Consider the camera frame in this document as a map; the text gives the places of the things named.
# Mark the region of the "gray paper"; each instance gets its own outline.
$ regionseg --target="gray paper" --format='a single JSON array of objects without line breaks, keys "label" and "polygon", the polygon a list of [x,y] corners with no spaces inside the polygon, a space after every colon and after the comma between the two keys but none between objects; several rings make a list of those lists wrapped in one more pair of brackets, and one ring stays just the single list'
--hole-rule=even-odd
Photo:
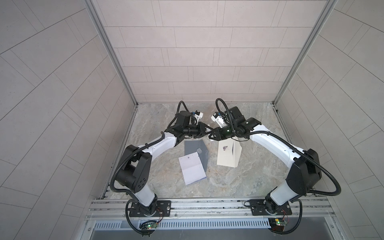
[{"label": "gray paper", "polygon": [[191,153],[197,152],[199,154],[199,158],[201,164],[203,165],[204,172],[207,171],[209,151],[207,146],[204,144],[203,140],[197,141],[184,141],[184,155],[188,155]]}]

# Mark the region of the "marble floor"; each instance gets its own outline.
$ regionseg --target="marble floor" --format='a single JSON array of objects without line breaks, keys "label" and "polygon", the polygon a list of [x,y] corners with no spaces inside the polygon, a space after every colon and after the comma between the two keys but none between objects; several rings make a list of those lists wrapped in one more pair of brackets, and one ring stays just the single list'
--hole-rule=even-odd
[{"label": "marble floor", "polygon": [[[228,103],[237,106],[245,118],[254,117],[270,131],[285,138],[280,123],[270,103]],[[187,104],[189,111],[204,113],[202,121],[217,127],[210,119],[216,112],[215,103]],[[138,107],[127,145],[145,144],[164,131],[176,113],[177,104],[141,104]],[[278,186],[288,174],[288,168],[271,152],[249,140],[241,142],[242,153],[238,167],[225,167],[216,164],[218,142],[208,136],[201,138],[209,150],[206,179],[185,185],[179,157],[184,156],[184,141],[157,157],[151,165],[149,187],[159,198],[168,197],[239,197],[265,196]],[[129,198],[124,193],[112,193],[110,199]]]}]

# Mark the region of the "paper card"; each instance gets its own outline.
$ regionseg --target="paper card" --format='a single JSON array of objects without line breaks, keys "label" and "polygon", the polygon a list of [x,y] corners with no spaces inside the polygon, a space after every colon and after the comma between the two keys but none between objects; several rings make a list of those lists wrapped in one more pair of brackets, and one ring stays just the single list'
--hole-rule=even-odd
[{"label": "paper card", "polygon": [[179,157],[179,162],[186,185],[207,177],[197,152]]},{"label": "paper card", "polygon": [[221,140],[218,143],[217,165],[227,167],[237,167],[242,151],[242,147],[238,141],[232,138]]}]

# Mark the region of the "metal vent grille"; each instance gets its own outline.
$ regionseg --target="metal vent grille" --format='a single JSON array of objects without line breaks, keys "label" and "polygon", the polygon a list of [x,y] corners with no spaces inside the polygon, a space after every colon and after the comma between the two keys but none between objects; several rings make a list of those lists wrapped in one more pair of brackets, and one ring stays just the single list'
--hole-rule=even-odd
[{"label": "metal vent grille", "polygon": [[[147,220],[134,223],[138,227]],[[221,218],[221,219],[164,219],[157,229],[229,229],[229,228],[270,228],[268,218]],[[95,230],[131,230],[126,220],[97,220]]]},{"label": "metal vent grille", "polygon": [[158,229],[270,228],[267,218],[163,220]]},{"label": "metal vent grille", "polygon": [[121,220],[119,221],[96,221],[95,223],[95,229],[98,230],[111,230],[114,228],[120,228],[121,226]]}]

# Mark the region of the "black mounting plate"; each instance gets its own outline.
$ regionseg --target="black mounting plate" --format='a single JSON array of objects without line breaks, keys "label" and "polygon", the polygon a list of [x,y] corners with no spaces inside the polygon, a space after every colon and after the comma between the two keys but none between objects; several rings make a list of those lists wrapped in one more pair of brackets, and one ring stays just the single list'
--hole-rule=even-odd
[{"label": "black mounting plate", "polygon": [[[170,201],[157,201],[157,207],[160,208],[161,215],[163,217],[169,217],[170,216]],[[129,211],[130,217],[160,217],[159,211],[155,211],[155,213],[152,216],[146,216],[142,212],[138,212],[139,210],[139,204],[137,202],[132,203],[131,206],[132,211]]]},{"label": "black mounting plate", "polygon": [[[261,216],[261,215],[268,215],[269,213],[266,211],[266,206],[264,205],[264,199],[251,199],[248,200],[252,211],[252,216]],[[280,206],[279,209],[276,210],[276,215],[283,215],[283,210],[285,211],[286,215],[292,215],[291,207],[289,205],[289,202],[285,202],[283,205]]]}]

